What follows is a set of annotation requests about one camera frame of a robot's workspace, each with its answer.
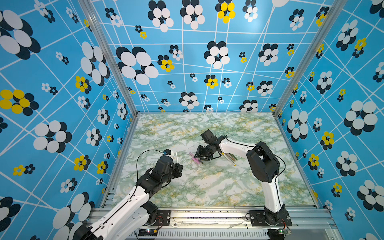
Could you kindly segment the pink pen cap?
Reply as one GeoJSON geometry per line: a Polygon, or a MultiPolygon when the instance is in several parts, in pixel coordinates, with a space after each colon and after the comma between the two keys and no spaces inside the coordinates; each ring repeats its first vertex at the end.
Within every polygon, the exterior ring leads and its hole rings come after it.
{"type": "Polygon", "coordinates": [[[193,159],[197,164],[203,164],[200,160],[193,159]]]}

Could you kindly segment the white pen green tip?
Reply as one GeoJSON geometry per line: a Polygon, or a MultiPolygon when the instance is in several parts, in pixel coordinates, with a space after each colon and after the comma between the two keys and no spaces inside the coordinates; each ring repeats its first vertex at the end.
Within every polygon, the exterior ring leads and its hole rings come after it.
{"type": "Polygon", "coordinates": [[[230,161],[234,166],[236,166],[236,159],[231,155],[231,154],[228,154],[228,153],[222,153],[222,155],[228,160],[230,161]]]}

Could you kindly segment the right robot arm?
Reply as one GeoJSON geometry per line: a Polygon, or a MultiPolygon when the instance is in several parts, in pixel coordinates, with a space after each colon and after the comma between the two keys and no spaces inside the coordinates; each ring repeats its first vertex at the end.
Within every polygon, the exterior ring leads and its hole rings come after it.
{"type": "Polygon", "coordinates": [[[206,146],[198,146],[195,158],[203,161],[215,159],[214,154],[231,154],[247,159],[253,175],[258,179],[265,196],[265,221],[270,226],[284,223],[292,224],[280,193],[278,178],[280,176],[279,157],[264,142],[257,144],[238,143],[227,136],[215,136],[210,130],[201,134],[206,146]]]}

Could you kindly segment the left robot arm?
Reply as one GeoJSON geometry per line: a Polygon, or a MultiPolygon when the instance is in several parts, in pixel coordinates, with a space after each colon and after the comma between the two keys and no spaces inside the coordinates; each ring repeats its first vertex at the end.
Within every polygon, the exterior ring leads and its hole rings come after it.
{"type": "Polygon", "coordinates": [[[169,155],[161,156],[120,203],[91,226],[74,227],[69,239],[124,240],[139,227],[153,223],[158,207],[150,199],[172,179],[180,178],[182,170],[183,166],[169,155]]]}

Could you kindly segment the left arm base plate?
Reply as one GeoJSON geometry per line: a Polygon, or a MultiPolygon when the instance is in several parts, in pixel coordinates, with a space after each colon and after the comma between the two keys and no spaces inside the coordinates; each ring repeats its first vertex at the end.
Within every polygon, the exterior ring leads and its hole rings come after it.
{"type": "Polygon", "coordinates": [[[149,214],[149,219],[145,223],[146,226],[169,226],[171,220],[170,210],[156,210],[149,214]]]}

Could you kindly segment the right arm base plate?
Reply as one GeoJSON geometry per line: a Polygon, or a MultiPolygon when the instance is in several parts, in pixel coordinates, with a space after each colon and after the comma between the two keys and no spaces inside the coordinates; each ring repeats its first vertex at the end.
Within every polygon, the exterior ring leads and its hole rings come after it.
{"type": "Polygon", "coordinates": [[[251,210],[246,213],[246,219],[253,227],[291,227],[292,219],[287,210],[281,209],[277,213],[265,210],[251,210]]]}

